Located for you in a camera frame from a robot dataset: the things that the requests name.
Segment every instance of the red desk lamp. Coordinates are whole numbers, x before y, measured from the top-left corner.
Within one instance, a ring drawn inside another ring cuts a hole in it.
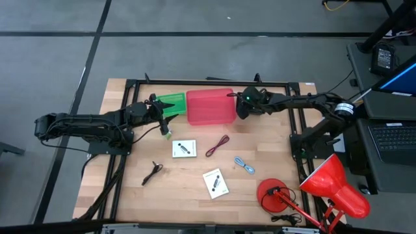
[[[318,228],[329,233],[344,213],[352,218],[365,218],[370,213],[368,201],[346,182],[343,165],[336,154],[332,154],[308,176],[300,185],[300,189],[314,196],[329,198],[333,202],[325,212],[325,220],[333,209],[337,209],[339,213],[328,230],[324,227],[324,221],[318,222],[291,200],[286,185],[278,179],[266,179],[261,182],[257,188],[257,200],[264,209],[273,213],[282,212],[290,206]]]

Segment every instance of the blue screen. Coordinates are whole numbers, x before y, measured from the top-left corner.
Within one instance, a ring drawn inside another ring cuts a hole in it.
[[[405,94],[416,94],[416,63],[383,84],[380,89]]]

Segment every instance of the small white box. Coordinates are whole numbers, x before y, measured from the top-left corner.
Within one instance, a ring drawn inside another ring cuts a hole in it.
[[[205,173],[202,177],[207,185],[211,199],[217,198],[229,192],[220,169],[215,169],[211,172]]]
[[[172,157],[196,157],[196,140],[172,141]]]

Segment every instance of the green object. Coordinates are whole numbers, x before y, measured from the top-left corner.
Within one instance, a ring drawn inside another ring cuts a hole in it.
[[[173,107],[163,109],[163,117],[165,118],[174,114],[185,114],[187,112],[185,93],[157,96],[157,99],[164,103],[175,104]]]

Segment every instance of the red lamp shade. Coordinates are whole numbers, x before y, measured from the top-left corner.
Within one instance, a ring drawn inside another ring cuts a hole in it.
[[[346,182],[345,171],[336,154],[332,154],[300,185],[300,189],[314,196],[331,199],[334,209],[344,211],[352,218],[364,218],[370,213],[370,204]]]

